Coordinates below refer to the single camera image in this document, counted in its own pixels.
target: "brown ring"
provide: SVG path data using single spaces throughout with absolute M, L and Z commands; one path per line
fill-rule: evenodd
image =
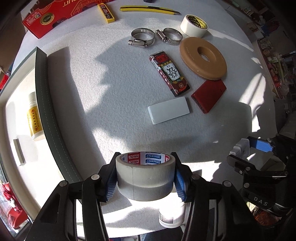
M 220 51 L 208 41 L 188 37 L 180 44 L 180 53 L 185 64 L 197 75 L 207 80 L 219 80 L 227 71 L 227 66 Z

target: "white stitching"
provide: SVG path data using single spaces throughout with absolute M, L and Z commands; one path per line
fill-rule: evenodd
M 46 86 L 47 100 L 48 100 L 48 103 L 49 103 L 47 84 L 45 84 L 45 86 Z M 45 110 L 45 107 L 44 107 L 44 101 L 43 101 L 42 88 L 40 88 L 40 89 L 41 89 L 41 97 L 42 97 L 43 109 Z M 46 118 L 47 126 L 49 126 L 49 124 L 48 124 L 48 120 L 47 120 L 46 112 L 44 111 L 44 113 L 45 113 L 45 118 Z M 56 126 L 55 126 L 53 116 L 52 116 L 52 121 L 53 121 L 53 124 L 54 124 L 54 128 L 55 128 L 55 130 L 56 130 L 56 133 L 57 133 L 57 128 L 56 128 Z M 52 138 L 52 140 L 53 140 L 54 146 L 55 146 L 55 148 L 56 148 L 56 150 L 57 150 L 57 153 L 58 153 L 58 155 L 59 155 L 59 158 L 60 158 L 60 160 L 62 161 L 62 164 L 64 165 L 64 168 L 66 169 L 66 171 L 67 171 L 69 177 L 71 178 L 72 182 L 74 182 L 73 179 L 72 179 L 72 177 L 71 177 L 71 175 L 69 174 L 69 172 L 68 172 L 68 170 L 67 170 L 67 168 L 66 168 L 66 166 L 65 166 L 65 164 L 64 164 L 64 162 L 63 162 L 63 160 L 62 160 L 62 158 L 61 158 L 61 156 L 60 156 L 60 154 L 59 154 L 59 151 L 58 151 L 58 149 L 57 149 L 57 147 L 56 147 L 56 145 L 55 145 L 54 139 L 53 139 L 53 137 L 52 137 L 52 132 L 51 132 L 50 128 L 49 128 L 49 132 L 50 132 L 51 138 Z M 60 143 L 61 143 L 61 146 L 62 146 L 62 148 L 63 148 L 63 151 L 64 151 L 64 153 L 65 153 L 65 156 L 66 156 L 67 159 L 68 159 L 68 156 L 67 156 L 67 154 L 66 154 L 66 152 L 65 152 L 65 150 L 64 150 L 64 147 L 63 147 L 63 145 L 62 145 L 62 142 L 61 142 L 60 138 L 59 138 L 59 141 L 60 141 Z

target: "metal hose clamp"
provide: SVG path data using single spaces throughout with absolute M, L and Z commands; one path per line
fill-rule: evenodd
M 128 45 L 136 45 L 136 46 L 147 47 L 147 46 L 153 44 L 155 33 L 151 29 L 148 29 L 148 28 L 136 28 L 135 30 L 133 30 L 131 32 L 131 35 L 134 38 L 135 35 L 141 34 L 141 33 L 151 35 L 152 39 L 142 40 L 142 39 L 136 39 L 135 38 L 134 40 L 129 40 Z
M 158 29 L 155 31 L 155 33 L 164 43 L 171 44 L 171 45 L 178 45 L 183 38 L 183 35 L 178 30 L 173 29 L 173 28 L 165 28 L 163 31 L 160 31 Z M 166 35 L 166 33 L 173 34 L 173 35 L 177 36 L 179 38 L 179 40 L 170 39 Z

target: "white jar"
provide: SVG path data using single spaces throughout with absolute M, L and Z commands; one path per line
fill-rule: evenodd
M 185 203 L 177 196 L 177 193 L 174 194 L 176 195 L 163 198 L 159 207 L 159 223 L 165 228 L 176 228 L 184 222 Z
M 27 112 L 31 137 L 34 141 L 45 138 L 37 106 L 36 92 L 29 94 L 29 110 Z

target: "storage box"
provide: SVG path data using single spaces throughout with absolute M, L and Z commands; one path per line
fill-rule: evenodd
M 113 0 L 40 0 L 22 23 L 37 38 L 41 38 L 68 18 L 99 3 L 111 1 Z

